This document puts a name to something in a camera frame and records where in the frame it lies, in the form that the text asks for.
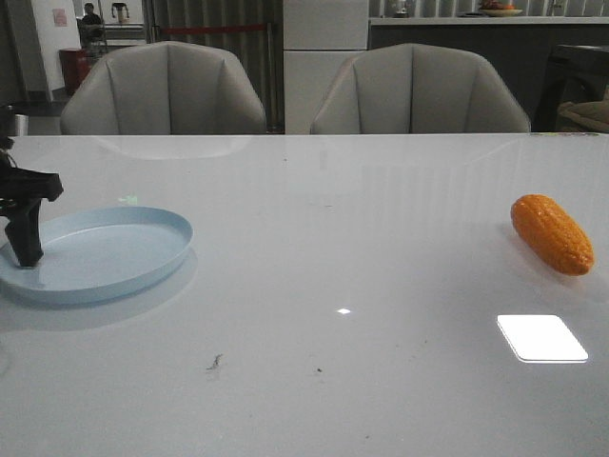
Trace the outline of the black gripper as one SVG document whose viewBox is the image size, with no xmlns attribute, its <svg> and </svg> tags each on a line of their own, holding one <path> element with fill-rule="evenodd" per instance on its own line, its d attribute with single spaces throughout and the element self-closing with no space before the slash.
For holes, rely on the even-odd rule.
<svg viewBox="0 0 609 457">
<path fill-rule="evenodd" d="M 64 191 L 57 173 L 18 168 L 10 155 L 14 141 L 1 136 L 1 205 L 5 227 L 20 267 L 35 267 L 44 255 L 39 235 L 41 199 L 55 201 Z"/>
</svg>

